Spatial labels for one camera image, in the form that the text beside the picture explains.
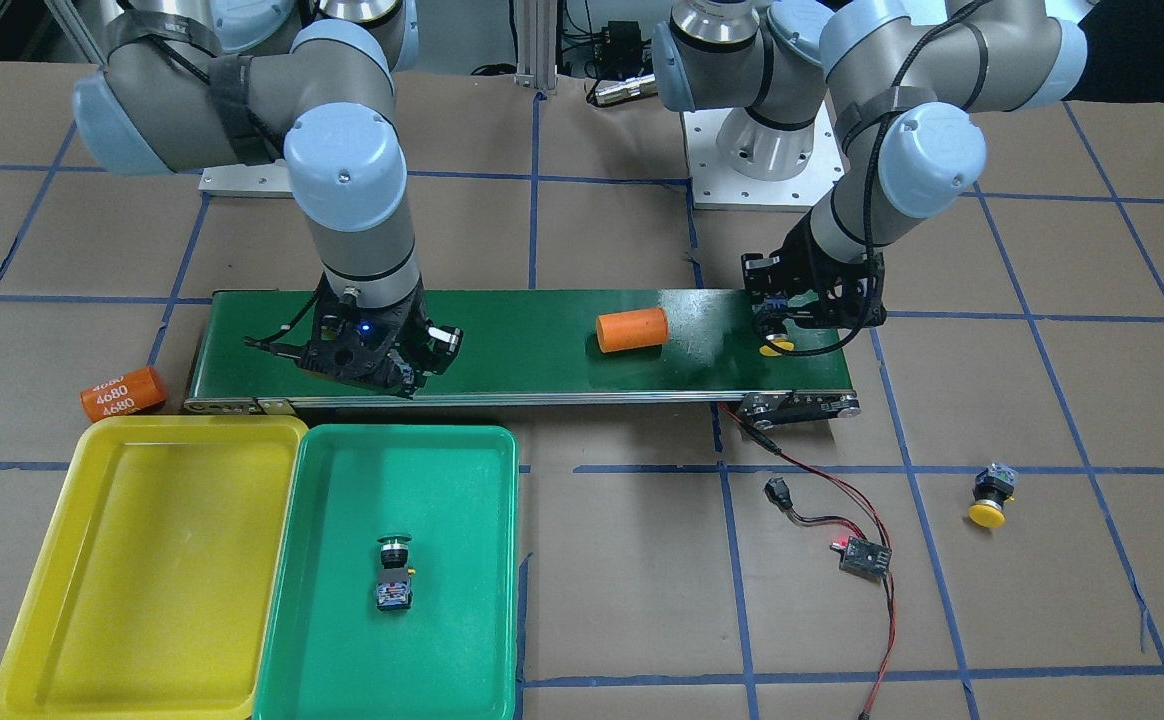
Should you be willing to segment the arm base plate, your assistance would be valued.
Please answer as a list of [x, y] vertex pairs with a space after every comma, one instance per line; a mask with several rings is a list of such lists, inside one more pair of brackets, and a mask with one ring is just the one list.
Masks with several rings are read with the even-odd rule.
[[826, 104], [797, 131], [761, 126], [743, 109], [681, 119], [697, 211], [809, 211], [846, 169]]
[[291, 186], [288, 167], [282, 161], [267, 165], [235, 164], [223, 167], [204, 167], [198, 190], [210, 197], [235, 199], [290, 199]]

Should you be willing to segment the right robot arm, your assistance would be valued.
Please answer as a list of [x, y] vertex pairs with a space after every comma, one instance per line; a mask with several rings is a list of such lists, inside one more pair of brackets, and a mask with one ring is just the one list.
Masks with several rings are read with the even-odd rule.
[[85, 147], [118, 176], [281, 161], [322, 277], [312, 332], [248, 345], [332, 382], [410, 397], [457, 357], [462, 333], [425, 306], [396, 129], [395, 70], [419, 49], [413, 1], [119, 3], [107, 55], [76, 81]]

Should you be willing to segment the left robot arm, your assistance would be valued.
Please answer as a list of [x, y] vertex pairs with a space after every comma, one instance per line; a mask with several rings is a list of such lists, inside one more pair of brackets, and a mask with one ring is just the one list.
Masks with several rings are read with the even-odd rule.
[[650, 47], [666, 108], [722, 111], [714, 159], [752, 181], [805, 172], [832, 104], [844, 174], [778, 250], [741, 261], [762, 352], [788, 357], [793, 328], [883, 323], [885, 247], [984, 173], [972, 115], [1062, 101], [1088, 63], [1084, 29], [1043, 1], [949, 1], [928, 26], [901, 1], [675, 1]]

